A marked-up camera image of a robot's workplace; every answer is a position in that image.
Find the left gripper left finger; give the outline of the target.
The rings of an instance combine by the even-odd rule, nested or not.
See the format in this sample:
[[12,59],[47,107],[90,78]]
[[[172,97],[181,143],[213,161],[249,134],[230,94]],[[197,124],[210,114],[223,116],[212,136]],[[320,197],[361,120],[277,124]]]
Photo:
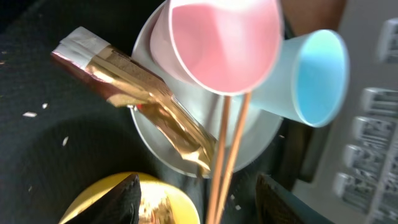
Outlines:
[[66,224],[138,224],[140,202],[139,176],[131,174]]

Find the yellow bowl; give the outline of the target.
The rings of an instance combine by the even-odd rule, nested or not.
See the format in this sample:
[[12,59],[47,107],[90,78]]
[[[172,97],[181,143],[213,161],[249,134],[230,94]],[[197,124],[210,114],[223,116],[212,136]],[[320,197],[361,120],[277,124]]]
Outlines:
[[[75,218],[131,174],[113,174],[90,185],[67,208],[60,223]],[[149,174],[135,174],[138,175],[141,185],[139,223],[201,223],[195,205],[183,191]]]

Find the gold snack wrapper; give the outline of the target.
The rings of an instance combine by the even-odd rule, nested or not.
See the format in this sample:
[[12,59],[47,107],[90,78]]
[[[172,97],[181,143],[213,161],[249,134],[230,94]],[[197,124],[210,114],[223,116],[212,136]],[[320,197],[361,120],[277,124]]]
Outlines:
[[182,106],[162,78],[84,27],[62,39],[51,56],[115,107],[145,116],[185,161],[208,175],[216,139]]

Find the wooden chopstick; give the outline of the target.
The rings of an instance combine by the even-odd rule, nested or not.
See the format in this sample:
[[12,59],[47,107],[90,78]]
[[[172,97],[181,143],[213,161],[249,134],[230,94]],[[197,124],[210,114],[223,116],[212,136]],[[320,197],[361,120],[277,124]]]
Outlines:
[[230,103],[231,103],[231,97],[225,96],[222,117],[221,117],[221,124],[220,124],[218,151],[217,151],[217,155],[216,155],[215,169],[213,171],[213,179],[211,181],[211,192],[210,192],[210,199],[209,199],[209,203],[208,203],[206,224],[214,224],[216,209],[218,207],[221,173],[223,171],[223,160],[224,160],[224,152],[225,152],[226,133],[227,133],[227,128],[228,128]]
[[224,174],[223,182],[222,182],[221,188],[220,188],[218,206],[216,209],[215,217],[213,219],[214,223],[216,223],[216,224],[220,223],[221,217],[222,217],[222,214],[224,211],[224,205],[226,203],[226,198],[228,196],[228,190],[229,190],[229,186],[230,186],[231,179],[233,176],[233,169],[234,169],[236,158],[237,158],[238,152],[239,152],[239,145],[240,145],[241,138],[243,135],[244,125],[245,125],[246,115],[247,115],[248,109],[249,109],[251,95],[252,95],[251,92],[244,94],[239,118],[235,125],[234,138],[233,138],[233,142],[231,144],[228,161],[226,163],[225,174]]

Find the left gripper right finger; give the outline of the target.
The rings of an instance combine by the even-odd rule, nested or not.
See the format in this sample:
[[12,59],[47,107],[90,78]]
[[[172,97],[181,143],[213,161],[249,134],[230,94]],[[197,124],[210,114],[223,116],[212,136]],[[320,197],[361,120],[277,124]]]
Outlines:
[[266,174],[257,176],[256,208],[262,224],[333,224]]

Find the pink cup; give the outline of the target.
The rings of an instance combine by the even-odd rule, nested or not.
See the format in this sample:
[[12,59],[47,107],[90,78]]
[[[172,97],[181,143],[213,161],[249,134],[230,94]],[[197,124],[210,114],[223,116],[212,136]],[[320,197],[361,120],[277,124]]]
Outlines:
[[150,52],[182,82],[240,95],[271,75],[283,28],[278,0],[168,0],[150,36]]

